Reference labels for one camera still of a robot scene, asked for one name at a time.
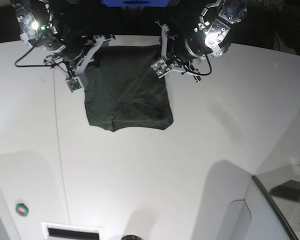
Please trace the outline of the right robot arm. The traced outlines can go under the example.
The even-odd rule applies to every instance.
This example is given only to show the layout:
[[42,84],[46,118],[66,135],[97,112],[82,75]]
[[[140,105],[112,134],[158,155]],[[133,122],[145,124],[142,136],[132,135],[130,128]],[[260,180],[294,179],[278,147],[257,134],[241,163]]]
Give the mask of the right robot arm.
[[20,26],[20,39],[29,46],[50,52],[41,64],[60,70],[67,81],[81,75],[95,55],[107,42],[115,39],[110,35],[84,35],[83,30],[71,30],[62,23],[47,0],[13,0],[12,6]]

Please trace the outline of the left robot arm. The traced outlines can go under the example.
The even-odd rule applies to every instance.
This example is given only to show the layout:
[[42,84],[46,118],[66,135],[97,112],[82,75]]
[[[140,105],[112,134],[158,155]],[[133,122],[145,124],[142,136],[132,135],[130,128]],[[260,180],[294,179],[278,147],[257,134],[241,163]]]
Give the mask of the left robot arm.
[[184,13],[171,16],[161,28],[161,52],[151,68],[159,78],[170,72],[194,77],[196,82],[212,73],[210,58],[226,53],[227,37],[248,13],[245,0],[210,0]]

